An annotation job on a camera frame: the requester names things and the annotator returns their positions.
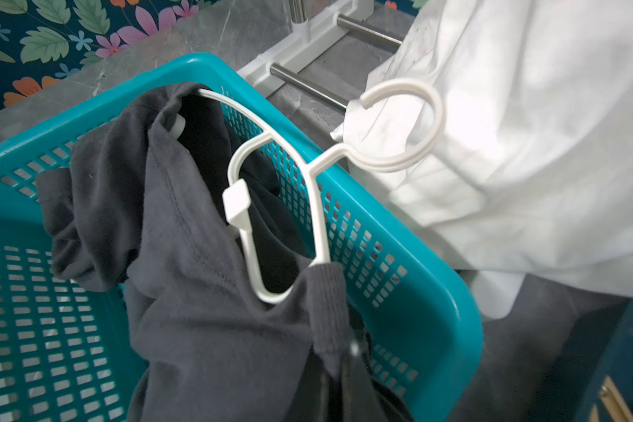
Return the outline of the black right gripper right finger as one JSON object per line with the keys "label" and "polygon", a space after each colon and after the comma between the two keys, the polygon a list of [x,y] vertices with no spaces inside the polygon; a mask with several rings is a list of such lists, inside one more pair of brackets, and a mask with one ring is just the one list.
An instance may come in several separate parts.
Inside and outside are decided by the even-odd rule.
{"label": "black right gripper right finger", "polygon": [[340,369],[342,421],[393,421],[374,387],[357,340],[347,345]]}

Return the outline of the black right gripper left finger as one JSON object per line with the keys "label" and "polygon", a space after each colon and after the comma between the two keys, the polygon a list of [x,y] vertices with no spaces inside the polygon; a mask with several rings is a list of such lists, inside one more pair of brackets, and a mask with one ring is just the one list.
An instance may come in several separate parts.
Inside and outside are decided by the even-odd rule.
{"label": "black right gripper left finger", "polygon": [[284,421],[327,422],[330,420],[330,402],[330,375],[321,359],[310,353]]}

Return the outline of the dark grey t-shirt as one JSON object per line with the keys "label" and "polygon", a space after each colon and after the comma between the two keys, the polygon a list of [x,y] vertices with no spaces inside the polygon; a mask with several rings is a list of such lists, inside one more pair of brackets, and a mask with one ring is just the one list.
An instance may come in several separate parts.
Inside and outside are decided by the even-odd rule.
{"label": "dark grey t-shirt", "polygon": [[284,421],[307,358],[331,378],[330,420],[341,420],[342,355],[357,340],[393,421],[411,413],[369,364],[369,334],[346,300],[341,265],[312,266],[279,199],[272,163],[244,164],[251,224],[267,288],[251,289],[223,213],[227,167],[240,140],[219,102],[182,83],[142,94],[82,136],[68,166],[36,181],[53,270],[92,292],[125,289],[131,346],[148,363],[132,421]]}

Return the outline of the plain white t-shirt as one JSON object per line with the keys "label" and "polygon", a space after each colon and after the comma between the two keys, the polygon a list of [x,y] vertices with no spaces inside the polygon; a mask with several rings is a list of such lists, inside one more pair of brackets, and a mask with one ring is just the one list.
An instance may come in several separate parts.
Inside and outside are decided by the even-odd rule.
{"label": "plain white t-shirt", "polygon": [[432,152],[353,169],[488,319],[534,275],[633,298],[633,1],[422,1],[367,86],[441,95]]}

